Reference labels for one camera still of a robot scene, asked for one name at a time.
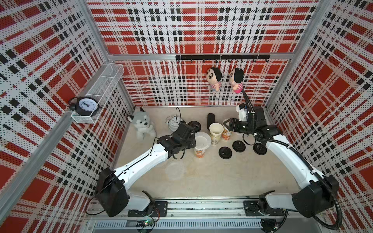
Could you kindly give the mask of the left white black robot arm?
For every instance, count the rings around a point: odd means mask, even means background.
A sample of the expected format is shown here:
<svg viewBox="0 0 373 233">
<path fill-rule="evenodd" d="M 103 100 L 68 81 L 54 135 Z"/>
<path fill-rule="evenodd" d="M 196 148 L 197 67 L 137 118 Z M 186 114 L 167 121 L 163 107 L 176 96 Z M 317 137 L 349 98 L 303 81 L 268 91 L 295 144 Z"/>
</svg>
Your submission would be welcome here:
<svg viewBox="0 0 373 233">
<path fill-rule="evenodd" d="M 131 192 L 131 186 L 144 174 L 180 151 L 196 147 L 195 130 L 182 121 L 171 135 L 154 139 L 144 154 L 125 166 L 106 168 L 99 174 L 94 197 L 109 217 L 123 211 L 136 211 L 149 216 L 155 210 L 155 200 L 146 191 Z"/>
</svg>

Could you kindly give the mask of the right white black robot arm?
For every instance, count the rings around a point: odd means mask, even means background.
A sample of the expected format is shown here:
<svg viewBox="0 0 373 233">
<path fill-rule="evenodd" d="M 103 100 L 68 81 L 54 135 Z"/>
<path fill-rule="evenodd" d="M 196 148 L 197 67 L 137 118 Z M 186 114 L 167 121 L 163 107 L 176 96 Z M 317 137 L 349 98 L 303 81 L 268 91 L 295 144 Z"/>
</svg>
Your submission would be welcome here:
<svg viewBox="0 0 373 233">
<path fill-rule="evenodd" d="M 327 229 L 339 229 L 343 222 L 342 208 L 337 198 L 339 182 L 311 165 L 277 126 L 268 125 L 263 108 L 242 103 L 236 107 L 236 111 L 239 117 L 230 118 L 223 125 L 242 136 L 252 135 L 255 153 L 264 155 L 268 150 L 274 153 L 300 188 L 299 192 L 293 194 L 263 193 L 255 210 L 264 216 L 270 215 L 275 209 L 282 209 L 285 213 L 294 211 L 315 219 Z"/>
</svg>

